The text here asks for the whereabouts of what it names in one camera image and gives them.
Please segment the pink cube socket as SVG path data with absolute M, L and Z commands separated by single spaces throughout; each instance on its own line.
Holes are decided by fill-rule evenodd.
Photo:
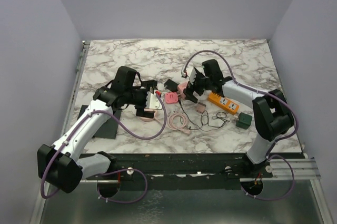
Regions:
M 181 83 L 177 86 L 177 93 L 181 99 L 185 99 L 186 95 L 184 94 L 184 90 L 186 89 L 188 82 Z

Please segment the orange power strip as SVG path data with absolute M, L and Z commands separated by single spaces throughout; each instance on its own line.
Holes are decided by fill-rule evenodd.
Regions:
M 231 115 L 237 114 L 239 105 L 232 100 L 211 92 L 207 100 Z

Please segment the pink round power hub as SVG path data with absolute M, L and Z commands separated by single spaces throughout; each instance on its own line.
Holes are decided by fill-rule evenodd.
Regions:
M 153 115 L 152 118 L 140 116 L 139 119 L 144 121 L 144 122 L 158 121 L 157 111 L 156 110 L 149 110 L 149 112 Z

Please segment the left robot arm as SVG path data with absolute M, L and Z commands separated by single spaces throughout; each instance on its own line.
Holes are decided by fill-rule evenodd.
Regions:
M 95 175 L 110 179 L 115 176 L 118 165 L 116 158 L 103 151 L 87 158 L 81 158 L 84 147 L 94 134 L 109 119 L 118 124 L 115 113 L 125 105 L 136 108 L 141 117 L 153 118 L 154 110 L 162 108 L 162 102 L 155 94 L 156 80 L 142 81 L 134 85 L 140 73 L 130 67 L 118 68 L 115 78 L 97 89 L 92 101 L 74 125 L 52 145 L 42 145 L 37 151 L 38 176 L 41 178 L 40 193 L 44 199 L 45 184 L 53 185 L 65 193 L 72 192 L 82 179 Z

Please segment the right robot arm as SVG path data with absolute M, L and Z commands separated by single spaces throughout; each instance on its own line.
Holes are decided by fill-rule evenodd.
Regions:
M 254 177 L 261 171 L 260 164 L 266 160 L 272 145 L 295 124 L 282 91 L 256 90 L 239 83 L 233 74 L 224 77 L 215 59 L 202 63 L 203 73 L 195 67 L 188 73 L 186 68 L 183 66 L 181 76 L 189 80 L 183 91 L 187 100 L 197 103 L 194 93 L 201 96 L 204 91 L 212 91 L 221 98 L 238 101 L 253 110 L 257 136 L 245 154 L 247 161 L 242 163 L 242 171 L 247 177 Z

